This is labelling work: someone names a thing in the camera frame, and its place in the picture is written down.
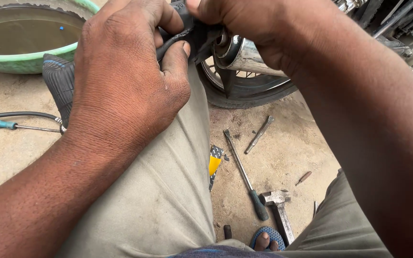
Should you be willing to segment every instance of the motorcycle tire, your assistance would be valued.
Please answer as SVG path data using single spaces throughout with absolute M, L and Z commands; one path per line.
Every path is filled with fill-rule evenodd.
M 200 63 L 196 67 L 208 102 L 221 108 L 257 107 L 297 91 L 297 87 L 287 78 L 261 74 L 254 78 L 237 77 L 233 96 L 226 98 L 224 89 L 208 77 L 202 64 Z M 283 82 L 282 79 L 285 79 L 286 82 L 275 86 L 278 82 Z

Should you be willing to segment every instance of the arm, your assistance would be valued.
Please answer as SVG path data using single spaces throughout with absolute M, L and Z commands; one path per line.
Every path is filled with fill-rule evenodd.
M 330 0 L 188 0 L 207 23 L 255 41 L 304 96 L 370 223 L 413 256 L 413 73 Z
M 89 206 L 174 119 L 190 96 L 189 45 L 164 0 L 114 0 L 84 25 L 67 132 L 0 186 L 0 257 L 52 257 Z

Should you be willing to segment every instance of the toe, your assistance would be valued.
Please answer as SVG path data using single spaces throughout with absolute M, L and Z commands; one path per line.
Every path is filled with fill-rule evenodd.
M 270 239 L 268 237 L 267 232 L 262 232 L 257 238 L 256 238 L 256 245 L 254 247 L 255 251 L 264 251 L 268 244 L 270 243 Z
M 270 243 L 270 250 L 271 251 L 280 251 L 280 249 L 278 249 L 278 242 L 277 241 L 275 241 L 275 240 L 273 240 L 271 243 Z

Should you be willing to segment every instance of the gray trousers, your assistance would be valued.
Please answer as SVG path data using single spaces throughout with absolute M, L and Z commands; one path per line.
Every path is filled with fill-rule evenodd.
M 164 257 L 215 244 L 207 97 L 193 64 L 189 80 L 190 99 L 173 123 L 89 208 L 56 257 Z M 216 244 L 253 252 L 237 240 Z M 280 253 L 391 257 L 343 173 L 329 186 L 314 220 Z

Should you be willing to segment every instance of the concrete floor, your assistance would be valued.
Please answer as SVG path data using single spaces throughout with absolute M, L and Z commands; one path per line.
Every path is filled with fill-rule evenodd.
M 95 1 L 102 6 L 105 0 Z M 40 75 L 0 73 L 0 112 L 38 111 L 59 115 Z M 248 155 L 242 154 L 268 115 L 275 121 Z M 58 124 L 44 118 L 11 118 L 19 124 L 57 128 Z M 217 240 L 224 239 L 222 226 L 232 226 L 233 238 L 249 244 L 261 226 L 254 213 L 246 185 L 223 135 L 228 128 L 253 187 L 258 193 L 287 189 L 292 202 L 286 211 L 295 236 L 310 223 L 313 202 L 321 202 L 326 188 L 340 167 L 318 130 L 301 94 L 292 95 L 261 107 L 228 110 L 210 107 L 211 143 L 223 149 L 230 161 L 223 161 L 217 170 L 212 189 L 213 213 Z M 0 184 L 28 166 L 43 154 L 60 134 L 0 129 Z M 301 185 L 297 180 L 307 171 L 313 172 Z

